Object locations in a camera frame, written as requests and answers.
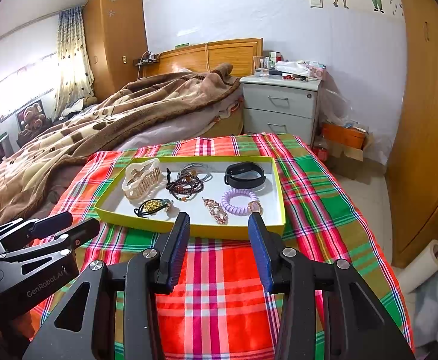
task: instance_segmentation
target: spiral hair tie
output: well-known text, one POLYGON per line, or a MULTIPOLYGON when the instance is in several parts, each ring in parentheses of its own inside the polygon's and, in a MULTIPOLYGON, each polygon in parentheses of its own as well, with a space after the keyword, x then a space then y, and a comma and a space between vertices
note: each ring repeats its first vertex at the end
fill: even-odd
POLYGON ((247 215, 250 214, 251 210, 248 206, 246 207, 236 207, 229 203, 229 201, 236 196, 248 196, 253 202, 258 202, 257 195, 251 190, 238 190, 236 188, 231 188, 230 190, 224 192, 221 199, 222 207, 233 215, 247 215))

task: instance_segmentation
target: yellow tray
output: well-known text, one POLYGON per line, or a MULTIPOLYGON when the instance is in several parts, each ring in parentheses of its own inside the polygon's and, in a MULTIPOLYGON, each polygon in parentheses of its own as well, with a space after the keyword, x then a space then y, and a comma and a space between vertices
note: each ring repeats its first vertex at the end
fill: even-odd
MULTIPOLYGON (((150 158, 134 158, 130 163, 140 163, 150 158)), ((249 216, 228 214, 228 225, 219 225, 204 206, 201 198, 213 199, 220 202, 222 194, 230 187, 224 183, 224 174, 227 166, 238 162, 251 161, 259 164, 266 176, 262 186, 254 189, 264 209, 263 220, 269 231, 282 235, 286 223, 282 189, 276 163, 272 157, 262 156, 190 156, 190 157, 158 157, 160 170, 163 174, 162 181, 149 195, 137 202, 130 202, 122 191, 122 182, 126 167, 117 175, 106 191, 101 195, 94 209, 102 221, 114 225, 134 229, 148 230, 165 233, 172 229, 175 218, 180 211, 185 211, 191 218, 191 236, 216 239, 247 240, 247 221, 249 216), (209 167, 212 179, 204 183, 204 190, 196 197, 186 202, 177 201, 168 190, 166 184, 166 168, 172 171, 171 179, 177 178, 177 172, 186 164, 196 162, 204 163, 209 167), (147 199, 170 199, 174 207, 168 213, 164 210, 148 218, 137 217, 133 210, 147 199)), ((248 197, 233 198, 233 204, 246 205, 248 197)))

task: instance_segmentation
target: red plaid fabric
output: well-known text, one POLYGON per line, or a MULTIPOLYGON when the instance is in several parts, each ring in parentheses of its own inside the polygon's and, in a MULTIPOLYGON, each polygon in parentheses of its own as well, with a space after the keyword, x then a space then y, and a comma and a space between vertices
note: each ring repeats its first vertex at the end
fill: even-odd
MULTIPOLYGON (((53 213, 68 210, 75 222, 97 215, 99 196, 133 157, 265 155, 275 159, 287 214, 283 240, 308 258, 332 263, 349 260, 381 300, 409 345, 412 331, 397 279, 367 222, 336 179, 299 138, 290 134, 196 138, 183 142, 91 156, 53 213)), ((77 249, 79 266, 100 259, 129 260, 151 247, 154 233, 101 223, 99 236, 77 249)), ((35 309, 44 321, 67 287, 35 309)), ((282 295, 269 295, 259 280, 248 242, 191 238, 179 284, 157 295, 161 340, 168 359, 272 359, 282 295)), ((324 356, 321 292, 316 293, 316 358, 324 356)), ((116 320, 117 358, 123 354, 122 297, 116 320)))

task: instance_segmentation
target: curtain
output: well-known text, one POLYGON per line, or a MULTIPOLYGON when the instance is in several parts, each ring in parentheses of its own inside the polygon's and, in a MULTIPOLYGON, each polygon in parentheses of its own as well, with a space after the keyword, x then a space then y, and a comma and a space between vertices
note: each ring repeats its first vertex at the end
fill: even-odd
POLYGON ((94 76, 86 52, 81 7, 59 14, 57 57, 60 80, 56 89, 53 120, 76 100, 94 95, 94 76))

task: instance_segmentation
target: drawer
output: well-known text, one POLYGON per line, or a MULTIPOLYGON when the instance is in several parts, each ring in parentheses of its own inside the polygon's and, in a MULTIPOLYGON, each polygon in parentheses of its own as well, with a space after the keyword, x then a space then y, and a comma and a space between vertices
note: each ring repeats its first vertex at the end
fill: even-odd
POLYGON ((273 85, 243 86, 246 108, 314 118, 317 92, 273 85))
POLYGON ((288 132, 299 136, 305 144, 310 145, 313 126, 314 119, 307 117, 244 109, 244 131, 246 133, 288 132))

